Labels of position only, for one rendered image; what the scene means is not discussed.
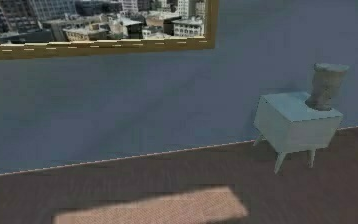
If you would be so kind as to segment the grey stone vase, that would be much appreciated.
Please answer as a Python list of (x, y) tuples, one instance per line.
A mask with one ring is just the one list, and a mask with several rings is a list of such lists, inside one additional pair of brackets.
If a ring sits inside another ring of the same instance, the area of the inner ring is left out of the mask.
[(305, 104), (317, 111), (330, 111), (331, 101), (338, 93), (348, 65), (315, 63), (312, 91)]

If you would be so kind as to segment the pale green side table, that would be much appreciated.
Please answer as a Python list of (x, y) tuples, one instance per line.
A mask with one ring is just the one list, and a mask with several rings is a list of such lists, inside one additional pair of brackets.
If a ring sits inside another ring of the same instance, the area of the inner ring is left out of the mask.
[(277, 174), (286, 156), (308, 152), (308, 165), (314, 166), (317, 149), (326, 148), (343, 120), (336, 109), (318, 111), (309, 108), (306, 92), (261, 95), (254, 119), (259, 136), (254, 142), (266, 140), (276, 151), (274, 173)]

